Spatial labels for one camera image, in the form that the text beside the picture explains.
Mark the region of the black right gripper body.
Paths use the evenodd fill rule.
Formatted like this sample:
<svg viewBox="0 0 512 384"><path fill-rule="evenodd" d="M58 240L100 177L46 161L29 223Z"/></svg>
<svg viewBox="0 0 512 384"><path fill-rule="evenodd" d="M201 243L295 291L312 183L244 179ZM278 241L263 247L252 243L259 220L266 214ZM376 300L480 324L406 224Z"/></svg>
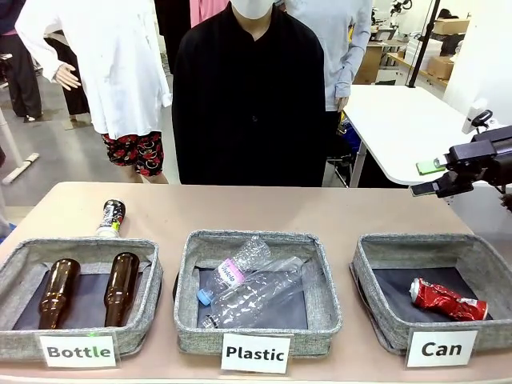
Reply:
<svg viewBox="0 0 512 384"><path fill-rule="evenodd" d="M449 148L444 159L447 172L435 181L437 196L470 192L480 181L504 194L511 184L511 127L476 134L470 142Z"/></svg>

